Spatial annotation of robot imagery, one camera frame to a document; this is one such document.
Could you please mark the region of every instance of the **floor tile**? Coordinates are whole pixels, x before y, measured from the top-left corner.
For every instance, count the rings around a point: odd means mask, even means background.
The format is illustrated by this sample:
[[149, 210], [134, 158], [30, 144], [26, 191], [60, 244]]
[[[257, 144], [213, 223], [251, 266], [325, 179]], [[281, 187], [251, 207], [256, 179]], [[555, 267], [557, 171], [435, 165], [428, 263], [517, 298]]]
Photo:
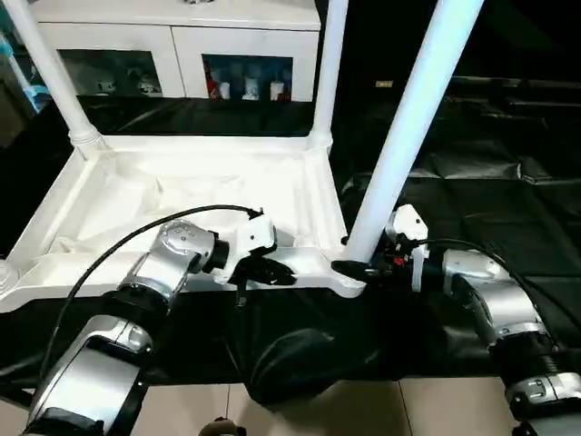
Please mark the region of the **floor tile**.
[[226, 415], [227, 402], [227, 384], [150, 388], [132, 436], [197, 436]]
[[397, 383], [342, 381], [319, 397], [267, 411], [231, 386], [228, 417], [249, 436], [410, 436]]
[[0, 401], [0, 436], [18, 436], [25, 430], [27, 411]]
[[510, 436], [516, 425], [498, 379], [406, 379], [414, 436]]

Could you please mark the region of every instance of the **white column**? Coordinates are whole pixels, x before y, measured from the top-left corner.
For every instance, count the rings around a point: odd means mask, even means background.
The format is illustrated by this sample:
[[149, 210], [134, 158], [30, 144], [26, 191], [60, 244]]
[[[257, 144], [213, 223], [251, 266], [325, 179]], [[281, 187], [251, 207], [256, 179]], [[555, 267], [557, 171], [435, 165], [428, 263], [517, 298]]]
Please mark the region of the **white column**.
[[399, 198], [484, 0], [438, 0], [345, 251], [367, 262]]
[[320, 61], [317, 105], [310, 132], [311, 146], [330, 147], [333, 142], [330, 124], [333, 121], [348, 6], [349, 0], [329, 1], [323, 55]]
[[89, 123], [76, 98], [71, 78], [64, 69], [58, 53], [46, 42], [28, 3], [25, 0], [3, 0], [3, 2], [69, 127], [71, 144], [78, 147], [85, 156], [103, 149], [105, 145], [101, 134]]

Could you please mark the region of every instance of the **black cloth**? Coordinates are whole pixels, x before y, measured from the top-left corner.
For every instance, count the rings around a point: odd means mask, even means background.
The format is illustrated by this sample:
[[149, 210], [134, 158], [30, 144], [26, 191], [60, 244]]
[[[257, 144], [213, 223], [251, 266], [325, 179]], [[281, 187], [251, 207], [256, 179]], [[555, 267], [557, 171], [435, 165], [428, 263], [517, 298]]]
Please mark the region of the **black cloth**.
[[[312, 106], [181, 99], [85, 98], [92, 122], [117, 134], [303, 135]], [[331, 153], [350, 227], [394, 113], [394, 104], [338, 107]], [[485, 104], [446, 102], [402, 193], [430, 236], [494, 246], [581, 318], [581, 151], [578, 114], [511, 113]], [[34, 175], [8, 194], [8, 253], [58, 175], [71, 147], [51, 106], [0, 154], [4, 186]], [[157, 384], [244, 382], [272, 404], [317, 393], [339, 379], [496, 373], [469, 313], [428, 285], [422, 294], [394, 287], [342, 299], [316, 290], [253, 291], [236, 309], [230, 292], [183, 294], [156, 350]], [[541, 296], [554, 334], [581, 361], [581, 334]], [[0, 314], [0, 390], [31, 387], [62, 301], [30, 302]], [[56, 354], [99, 310], [79, 298], [67, 316]]]

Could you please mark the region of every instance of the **cabinet door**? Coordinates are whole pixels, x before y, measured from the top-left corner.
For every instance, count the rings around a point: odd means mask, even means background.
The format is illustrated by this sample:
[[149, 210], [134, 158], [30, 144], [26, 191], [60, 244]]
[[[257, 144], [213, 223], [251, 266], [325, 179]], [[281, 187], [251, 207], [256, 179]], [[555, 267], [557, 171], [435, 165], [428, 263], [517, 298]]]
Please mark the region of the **cabinet door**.
[[78, 94], [185, 95], [169, 26], [41, 23], [41, 28]]
[[214, 27], [172, 27], [172, 32], [189, 97], [312, 100], [319, 32]]

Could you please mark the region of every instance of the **silver robotic arm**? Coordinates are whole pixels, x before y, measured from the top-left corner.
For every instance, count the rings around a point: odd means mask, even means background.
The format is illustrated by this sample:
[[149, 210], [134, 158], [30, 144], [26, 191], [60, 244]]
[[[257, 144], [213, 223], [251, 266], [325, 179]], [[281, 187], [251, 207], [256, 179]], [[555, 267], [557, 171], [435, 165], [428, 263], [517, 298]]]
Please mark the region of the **silver robotic arm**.
[[[245, 260], [253, 265], [276, 249], [268, 218], [255, 217], [228, 241], [184, 221], [162, 226], [117, 290], [103, 298], [103, 312], [76, 337], [34, 393], [23, 434], [126, 435], [141, 409], [143, 377], [154, 339], [191, 273], [214, 273], [228, 281]], [[292, 282], [292, 271], [264, 260], [269, 282]]]
[[[393, 213], [386, 233], [395, 243], [427, 240], [428, 227], [404, 205]], [[425, 243], [412, 246], [411, 287], [419, 291], [429, 251]], [[522, 422], [515, 436], [580, 435], [581, 376], [522, 283], [475, 251], [445, 251], [442, 272], [444, 292], [473, 313], [477, 334], [505, 383], [510, 410]]]

